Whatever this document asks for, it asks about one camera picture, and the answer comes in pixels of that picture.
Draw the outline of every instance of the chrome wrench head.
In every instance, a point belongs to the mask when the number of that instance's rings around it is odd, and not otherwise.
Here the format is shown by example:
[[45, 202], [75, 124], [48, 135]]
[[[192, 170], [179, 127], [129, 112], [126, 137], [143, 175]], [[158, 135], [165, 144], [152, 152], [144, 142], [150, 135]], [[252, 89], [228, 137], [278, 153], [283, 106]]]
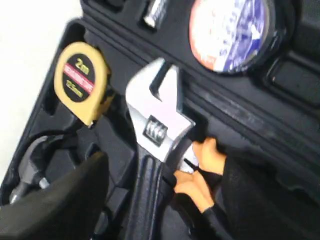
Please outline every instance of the chrome wrench head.
[[[181, 113], [179, 68], [172, 65], [164, 72], [164, 67], [163, 58], [151, 62], [131, 79], [125, 92], [137, 143], [163, 163], [195, 126]], [[155, 94], [151, 89], [159, 78]]]

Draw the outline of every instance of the tool compartment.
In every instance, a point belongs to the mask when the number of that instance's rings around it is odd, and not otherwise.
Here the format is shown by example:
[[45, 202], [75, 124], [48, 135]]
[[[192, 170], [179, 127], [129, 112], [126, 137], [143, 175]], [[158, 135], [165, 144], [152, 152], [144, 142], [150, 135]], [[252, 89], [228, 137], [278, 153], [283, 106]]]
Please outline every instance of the tool compartment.
[[[181, 4], [172, 0], [161, 28], [154, 31], [142, 21], [149, 3], [146, 0], [126, 0], [119, 7], [102, 0], [81, 1], [84, 17], [71, 21], [65, 29], [2, 183], [1, 205], [8, 204], [11, 191], [19, 183], [17, 169], [28, 144], [41, 135], [72, 133], [78, 137], [77, 148], [55, 152], [46, 176], [54, 181], [94, 152], [106, 152], [110, 183], [104, 209], [109, 219], [105, 236], [116, 239], [123, 235], [136, 177], [136, 140], [124, 94], [131, 77], [158, 57], [183, 70], [184, 113], [200, 126], [194, 139], [213, 136], [225, 152], [250, 149], [279, 156], [283, 162], [271, 162], [278, 169], [278, 181], [292, 190], [303, 189], [320, 203], [318, 93], [306, 99], [305, 91], [300, 93], [290, 84], [288, 89], [288, 80], [282, 80], [281, 75], [281, 68], [286, 66], [283, 62], [293, 62], [301, 71], [307, 69], [315, 76], [314, 81], [310, 80], [315, 88], [319, 86], [318, 65], [307, 56], [297, 57], [288, 50], [278, 52], [266, 67], [248, 74], [217, 74], [205, 69], [189, 45], [193, 2]], [[116, 93], [109, 111], [91, 128], [59, 101], [54, 90], [58, 58], [74, 42], [86, 42], [102, 53], [111, 69], [109, 86]], [[274, 76], [279, 76], [280, 81], [272, 81]], [[63, 166], [61, 158], [66, 159]], [[212, 234], [185, 196], [170, 199], [163, 212], [160, 239], [206, 239]]]

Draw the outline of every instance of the black plastic tool case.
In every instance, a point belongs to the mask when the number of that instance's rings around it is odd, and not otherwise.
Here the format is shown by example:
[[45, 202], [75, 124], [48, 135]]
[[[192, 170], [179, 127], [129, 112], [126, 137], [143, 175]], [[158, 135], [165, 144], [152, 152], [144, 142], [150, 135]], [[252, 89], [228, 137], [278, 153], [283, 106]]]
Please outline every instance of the black plastic tool case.
[[[61, 151], [56, 158], [66, 158], [72, 169], [75, 155], [78, 161], [83, 161], [97, 148], [109, 155], [111, 181], [105, 211], [110, 217], [109, 229], [113, 230], [108, 230], [108, 236], [123, 234], [136, 163], [135, 137], [124, 94], [131, 77], [158, 57], [183, 69], [184, 111], [201, 126], [201, 136], [216, 137], [224, 151], [250, 149], [273, 156], [271, 164], [278, 169], [281, 184], [291, 190], [303, 189], [320, 202], [320, 98], [312, 98], [310, 102], [269, 81], [274, 69], [280, 68], [279, 63], [286, 60], [306, 69], [318, 65], [286, 45], [264, 67], [250, 74], [219, 75], [205, 69], [193, 57], [189, 46], [193, 2], [185, 0], [182, 4], [171, 0], [161, 28], [152, 31], [141, 21], [147, 0], [127, 0], [120, 9], [112, 8], [102, 0], [81, 1], [83, 18], [71, 21], [65, 29], [2, 183], [2, 205], [8, 204], [9, 195], [19, 182], [17, 168], [32, 140], [43, 134], [77, 132], [77, 150]], [[117, 93], [109, 113], [91, 129], [83, 126], [59, 102], [53, 88], [59, 55], [66, 46], [78, 41], [87, 42], [102, 52], [112, 72], [109, 84]], [[296, 72], [289, 76], [297, 83], [301, 77]], [[58, 178], [56, 173], [47, 174]], [[190, 230], [190, 225], [201, 228], [200, 218], [188, 220], [179, 209], [181, 206], [174, 198], [161, 217], [160, 238], [197, 239], [197, 234], [199, 239], [205, 238], [205, 231], [193, 233]]]

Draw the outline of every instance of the black sleeve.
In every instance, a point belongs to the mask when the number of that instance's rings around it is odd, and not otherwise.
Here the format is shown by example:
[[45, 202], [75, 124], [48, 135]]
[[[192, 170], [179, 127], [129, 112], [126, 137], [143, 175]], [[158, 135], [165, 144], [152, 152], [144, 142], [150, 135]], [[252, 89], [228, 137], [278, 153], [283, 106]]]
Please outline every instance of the black sleeve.
[[221, 189], [234, 238], [320, 240], [319, 206], [296, 198], [263, 167], [252, 164], [252, 157], [228, 156], [224, 167]]

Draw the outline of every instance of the tape measure label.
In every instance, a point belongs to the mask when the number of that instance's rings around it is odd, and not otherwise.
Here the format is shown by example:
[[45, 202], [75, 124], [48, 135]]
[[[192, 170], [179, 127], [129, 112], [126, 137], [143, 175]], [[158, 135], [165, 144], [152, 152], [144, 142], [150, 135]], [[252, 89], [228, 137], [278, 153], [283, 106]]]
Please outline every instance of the tape measure label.
[[86, 100], [95, 87], [95, 69], [84, 54], [75, 54], [63, 67], [63, 89], [73, 102]]

